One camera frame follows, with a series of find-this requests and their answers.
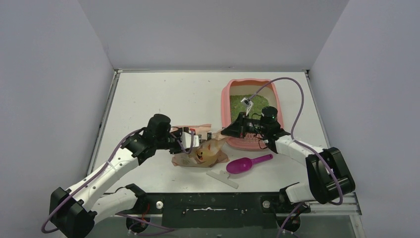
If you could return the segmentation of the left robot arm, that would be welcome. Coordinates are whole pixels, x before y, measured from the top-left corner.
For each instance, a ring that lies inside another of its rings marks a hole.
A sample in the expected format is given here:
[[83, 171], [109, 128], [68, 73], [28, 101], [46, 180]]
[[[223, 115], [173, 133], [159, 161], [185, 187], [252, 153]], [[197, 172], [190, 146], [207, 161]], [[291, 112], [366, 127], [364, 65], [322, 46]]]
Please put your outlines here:
[[157, 150], [188, 154], [199, 146], [200, 137], [195, 129], [177, 127], [171, 131], [170, 123], [168, 116], [155, 114], [147, 126], [126, 135], [92, 174], [67, 189], [54, 190], [47, 221], [68, 238], [84, 238], [96, 223], [119, 211], [144, 211], [147, 200], [135, 185], [109, 196], [104, 193], [125, 174], [154, 156]]

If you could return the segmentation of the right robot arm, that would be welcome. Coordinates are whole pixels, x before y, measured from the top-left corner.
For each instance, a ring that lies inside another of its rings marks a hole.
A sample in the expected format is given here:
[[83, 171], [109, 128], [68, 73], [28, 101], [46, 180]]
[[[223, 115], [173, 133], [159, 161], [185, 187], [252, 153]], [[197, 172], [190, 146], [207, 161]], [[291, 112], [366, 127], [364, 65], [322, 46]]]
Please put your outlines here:
[[234, 122], [221, 134], [244, 138], [247, 134], [260, 135], [266, 147], [276, 154], [287, 156], [302, 164], [307, 171], [307, 182], [296, 182], [280, 190], [279, 207], [286, 212], [298, 202], [331, 203], [355, 190], [356, 184], [338, 148], [321, 148], [296, 140], [277, 120], [277, 109], [267, 106], [259, 119], [240, 112]]

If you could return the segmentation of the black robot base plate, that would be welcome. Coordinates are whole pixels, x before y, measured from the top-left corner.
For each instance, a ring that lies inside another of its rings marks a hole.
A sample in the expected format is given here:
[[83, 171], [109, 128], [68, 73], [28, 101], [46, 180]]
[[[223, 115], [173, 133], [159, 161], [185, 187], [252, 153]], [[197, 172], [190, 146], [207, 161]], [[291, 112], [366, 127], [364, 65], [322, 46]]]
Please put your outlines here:
[[296, 207], [279, 192], [148, 193], [127, 215], [157, 216], [169, 228], [275, 229]]

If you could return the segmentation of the white bag clip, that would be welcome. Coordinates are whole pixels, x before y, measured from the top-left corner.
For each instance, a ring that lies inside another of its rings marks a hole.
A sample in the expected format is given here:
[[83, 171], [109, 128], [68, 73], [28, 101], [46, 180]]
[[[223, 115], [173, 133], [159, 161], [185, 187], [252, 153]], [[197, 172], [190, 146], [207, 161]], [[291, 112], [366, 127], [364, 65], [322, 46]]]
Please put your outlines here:
[[219, 171], [218, 173], [213, 171], [207, 171], [206, 175], [212, 177], [213, 179], [216, 179], [220, 181], [221, 183], [224, 183], [234, 189], [237, 189], [239, 187], [238, 183], [235, 183], [229, 179], [230, 174], [227, 171]]

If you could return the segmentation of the purple litter scoop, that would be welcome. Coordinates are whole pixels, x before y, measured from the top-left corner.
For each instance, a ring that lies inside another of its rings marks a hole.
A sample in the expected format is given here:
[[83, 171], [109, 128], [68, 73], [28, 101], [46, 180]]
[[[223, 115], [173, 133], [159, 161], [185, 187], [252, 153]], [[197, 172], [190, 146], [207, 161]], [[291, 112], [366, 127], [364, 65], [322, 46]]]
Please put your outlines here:
[[254, 165], [269, 161], [272, 158], [272, 154], [267, 154], [253, 159], [247, 157], [239, 158], [228, 163], [226, 170], [229, 174], [241, 174], [249, 171]]

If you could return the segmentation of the beige cat litter bag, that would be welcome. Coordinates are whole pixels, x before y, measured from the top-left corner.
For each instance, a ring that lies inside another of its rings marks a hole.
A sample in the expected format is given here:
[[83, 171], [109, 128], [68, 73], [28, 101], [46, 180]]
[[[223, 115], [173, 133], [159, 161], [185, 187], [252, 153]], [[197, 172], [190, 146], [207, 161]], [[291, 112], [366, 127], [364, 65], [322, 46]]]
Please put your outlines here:
[[188, 155], [183, 152], [174, 155], [171, 160], [174, 166], [211, 168], [215, 164], [229, 161], [228, 156], [222, 151], [227, 137], [221, 135], [218, 131], [211, 135], [208, 140], [211, 124], [190, 125], [189, 127], [195, 131], [196, 137], [200, 136], [205, 139], [205, 142], [201, 142], [199, 147], [193, 148]]

